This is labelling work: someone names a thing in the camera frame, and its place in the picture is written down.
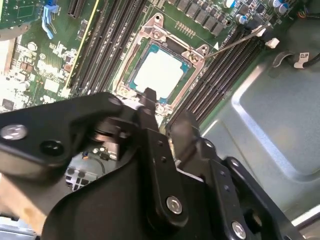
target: dimm slot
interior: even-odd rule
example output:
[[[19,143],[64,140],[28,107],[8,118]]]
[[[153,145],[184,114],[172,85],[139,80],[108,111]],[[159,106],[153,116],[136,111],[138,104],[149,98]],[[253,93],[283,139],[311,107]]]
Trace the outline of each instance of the dimm slot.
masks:
[[[245,70],[249,67],[249,65],[254,61],[254,59],[261,53],[259,48],[256,48],[255,51],[247,58],[246,61],[243,62],[241,67],[243,68],[237,71],[232,77],[228,79],[228,83],[224,88],[224,92],[231,90],[234,84],[237,82],[238,78],[245,72]],[[198,122],[201,124],[209,114],[215,109],[215,107],[220,103],[220,101],[224,98],[224,94],[221,94],[211,105],[205,110],[205,112],[198,118]]]
[[[255,46],[257,46],[257,44],[249,44],[249,42],[245,45],[245,47],[242,49],[242,54],[241,57],[238,58],[236,61],[234,61],[231,65],[230,68],[228,70],[225,71],[225,73],[236,73],[240,70],[241,66],[243,65],[243,63],[246,62],[247,58],[251,55],[251,53],[254,51]],[[221,81],[217,81],[218,84],[216,84],[215,86],[213,86],[212,88],[210,88],[207,91],[207,97],[205,97],[204,100],[201,100],[201,102],[199,102],[199,104],[197,105],[197,107],[194,109],[194,111],[192,111],[195,115],[196,115],[196,119],[198,120],[203,113],[206,111],[206,109],[208,109],[212,102],[214,101],[214,99],[217,97],[217,94],[221,93],[221,86],[225,85],[228,83],[230,77],[228,77],[227,75],[223,75],[223,79],[221,77]]]
[[[144,6],[146,5],[147,0],[143,0],[138,4],[138,10],[135,13],[135,16],[133,20],[130,22],[130,26],[128,26],[128,29],[132,29],[137,21],[138,21],[138,16],[142,13]],[[118,60],[120,59],[121,55],[123,54],[124,50],[126,49],[126,45],[128,43],[128,40],[131,36],[131,32],[127,31],[125,33],[125,36],[121,39],[121,43],[117,46],[116,52],[112,55],[112,59],[110,59],[110,66],[108,68],[108,71],[105,72],[104,75],[104,83],[101,85],[101,87],[98,89],[97,92],[102,92],[105,91],[107,88],[107,85],[109,84],[110,76],[115,70],[115,67],[117,65]]]
[[[117,41],[119,40],[119,37],[121,36],[126,23],[130,22],[134,17],[137,18],[136,11],[134,10],[134,8],[137,9],[137,6],[134,6],[135,3],[138,5],[141,2],[130,1],[129,4],[126,6],[126,10],[124,11],[124,15],[121,17],[120,24],[117,26],[117,30],[114,31],[115,34],[113,35],[112,40],[109,42],[110,44],[107,46],[102,56],[103,61],[101,62],[101,65],[99,66],[99,70],[95,77],[97,81],[93,82],[92,85],[88,87],[88,91],[91,90],[91,92],[93,93],[101,92],[101,90],[99,90],[99,86],[104,83],[105,76],[108,76],[107,72],[109,71],[109,64],[112,64],[112,61],[117,62],[118,60],[117,56],[115,56],[116,49],[114,49],[114,47],[118,48],[118,46],[120,45],[120,42],[117,43]],[[125,31],[131,33],[131,25],[129,25],[130,24],[126,26]]]

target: silver screw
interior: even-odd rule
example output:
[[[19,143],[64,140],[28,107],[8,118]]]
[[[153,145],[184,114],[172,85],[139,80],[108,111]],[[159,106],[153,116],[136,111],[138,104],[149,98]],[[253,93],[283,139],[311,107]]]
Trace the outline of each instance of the silver screw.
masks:
[[[233,165],[239,167],[239,163],[236,160],[231,159],[231,162],[232,162]]]
[[[109,102],[118,106],[121,105],[120,100],[116,97],[109,97]]]
[[[175,196],[170,196],[166,199],[166,206],[168,209],[173,212],[174,214],[181,214],[182,213],[182,205],[178,198]]]
[[[232,222],[232,229],[238,238],[243,239],[243,240],[246,239],[246,237],[247,237],[246,232],[240,223],[238,223],[237,221],[233,221]]]
[[[0,135],[7,140],[20,140],[27,136],[28,130],[20,124],[8,125],[1,129]]]

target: capacitor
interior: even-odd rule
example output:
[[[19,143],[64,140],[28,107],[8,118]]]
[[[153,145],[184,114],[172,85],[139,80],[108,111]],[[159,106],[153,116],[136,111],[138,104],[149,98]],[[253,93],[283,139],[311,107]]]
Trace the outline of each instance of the capacitor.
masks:
[[[288,3],[282,3],[279,7],[275,8],[275,12],[279,13],[281,15],[285,14],[289,9],[289,4]]]
[[[235,4],[236,4],[235,0],[224,0],[223,1],[223,6],[228,9],[233,8],[235,6]]]
[[[271,8],[278,8],[278,7],[280,7],[281,3],[282,3],[282,1],[280,1],[280,0],[269,0],[268,5]]]
[[[239,23],[239,24],[245,24],[247,22],[247,17],[243,16],[241,14],[237,14],[235,16],[235,20]]]
[[[30,88],[30,82],[28,81],[20,82],[16,88],[19,92],[25,92]]]

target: green circuit board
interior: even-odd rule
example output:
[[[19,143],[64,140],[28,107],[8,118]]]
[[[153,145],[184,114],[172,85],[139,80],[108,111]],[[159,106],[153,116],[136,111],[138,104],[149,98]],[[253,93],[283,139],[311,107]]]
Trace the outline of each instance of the green circuit board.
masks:
[[[10,71],[2,81],[8,91],[1,95],[0,104],[6,103],[1,112],[69,98],[64,86],[94,25],[100,0],[86,1],[77,19],[68,16],[69,1],[58,0],[57,5],[58,12],[51,14],[48,26],[53,39],[48,38],[41,20],[34,21],[29,31],[16,39]]]
[[[41,18],[45,0],[0,0],[0,29]]]
[[[197,2],[187,0],[185,1],[187,7],[183,8],[181,7],[182,1],[185,0],[147,1],[142,14],[132,29],[131,37],[124,48],[123,54],[111,75],[101,75],[100,79],[97,79],[97,81],[103,81],[106,77],[110,79],[104,90],[122,97],[133,96],[135,89],[132,90],[129,86],[133,81],[132,78],[135,72],[139,70],[142,64],[142,59],[146,57],[151,39],[143,37],[139,43],[139,49],[135,52],[130,63],[126,63],[126,60],[130,57],[130,50],[134,47],[134,42],[143,26],[156,14],[163,16],[163,29],[171,36],[179,39],[179,41],[194,50],[202,45],[207,45],[207,53],[209,54],[214,53],[225,45],[228,37],[239,24],[236,21],[236,15],[240,12],[248,20],[255,16],[261,20],[262,24],[272,21],[272,26],[276,30],[283,30],[293,23],[294,19],[291,17],[291,11],[297,7],[299,2],[298,0],[287,1],[290,4],[288,12],[284,15],[279,15],[268,6],[267,0],[239,0],[236,1],[235,6],[232,8],[226,8],[223,5],[223,0],[199,0]],[[83,68],[81,66],[92,64],[90,59],[86,59],[83,56],[83,52],[93,37],[92,33],[99,26],[99,15],[107,18],[111,14],[111,7],[109,6],[105,11],[101,12],[106,3],[111,6],[114,1],[87,0],[79,18],[74,19],[68,16],[70,0],[58,0],[56,2],[59,5],[58,12],[51,15],[52,24],[49,26],[49,29],[53,32],[53,39],[49,39],[43,30],[41,19],[34,21],[30,30],[17,38],[12,54],[11,70],[6,73],[5,79],[10,86],[12,81],[16,82],[15,84],[21,84],[22,89],[24,88],[24,82],[27,82],[27,90],[24,92],[14,90],[5,94],[3,99],[10,100],[15,104],[14,107],[11,107],[12,104],[7,104],[9,107],[2,106],[0,111],[52,103],[72,96],[73,93],[70,93],[71,89],[68,88],[68,83],[72,76],[82,72]],[[191,6],[195,7],[194,12],[190,12]],[[201,19],[199,19],[200,13],[204,16]],[[41,14],[29,17],[30,20],[35,20],[39,16]],[[209,18],[214,21],[214,27],[206,25]],[[171,51],[169,54],[177,56],[175,51]],[[182,59],[181,61],[188,62],[188,59]],[[200,74],[206,70],[211,61],[211,59],[205,61],[201,67]],[[102,62],[101,68],[103,69],[104,65],[107,66],[108,64],[110,63],[106,59],[106,61]],[[164,105],[169,106],[175,98],[181,97],[179,93],[196,71],[190,62],[188,64],[190,64],[188,72],[183,74],[183,77],[165,100]],[[124,87],[122,88],[124,91],[117,89],[120,78],[120,85]]]

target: black ram slot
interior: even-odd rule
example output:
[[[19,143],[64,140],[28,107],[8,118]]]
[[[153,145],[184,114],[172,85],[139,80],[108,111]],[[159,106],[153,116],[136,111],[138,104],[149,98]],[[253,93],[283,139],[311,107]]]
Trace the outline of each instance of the black ram slot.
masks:
[[[197,104],[197,108],[192,111],[196,115],[197,120],[203,115],[206,109],[211,106],[212,102],[218,97],[218,95],[223,95],[223,89],[221,89],[221,87],[228,83],[228,75],[234,74],[241,70],[243,63],[246,61],[244,58],[251,55],[255,45],[256,44],[254,43],[246,44],[240,56],[236,59],[236,61],[230,64],[230,68],[225,72],[223,78],[217,84],[207,90],[207,97],[205,97],[204,100],[202,99],[201,102]]]
[[[74,19],[77,19],[82,12],[85,1],[86,0],[71,0],[68,8],[68,15]]]
[[[215,101],[213,101],[210,106],[205,110],[205,112],[198,117],[198,122],[201,124],[203,121],[211,114],[211,112],[217,107],[217,105],[220,103],[221,100],[223,100],[225,93],[228,92],[234,84],[237,82],[238,78],[245,72],[245,70],[250,66],[250,64],[255,60],[255,58],[261,53],[260,48],[256,48],[254,52],[247,58],[247,60],[243,63],[241,66],[241,69],[236,72],[234,76],[232,76],[226,86],[224,87],[224,90],[222,94],[220,94]]]
[[[132,30],[134,26],[137,24],[138,16],[140,16],[140,14],[142,13],[146,3],[147,3],[147,0],[142,0],[142,2],[138,4],[137,10],[135,11],[134,16],[131,18],[132,20],[129,22],[127,29]],[[111,64],[108,66],[107,71],[104,72],[104,77],[103,77],[104,81],[98,87],[97,92],[104,91],[107,85],[110,83],[110,76],[112,75],[112,72],[115,70],[118,60],[120,59],[121,55],[124,53],[126,49],[126,45],[129,41],[131,33],[132,33],[131,31],[126,31],[119,45],[117,46],[115,53],[112,55],[112,58],[109,59],[109,62]]]

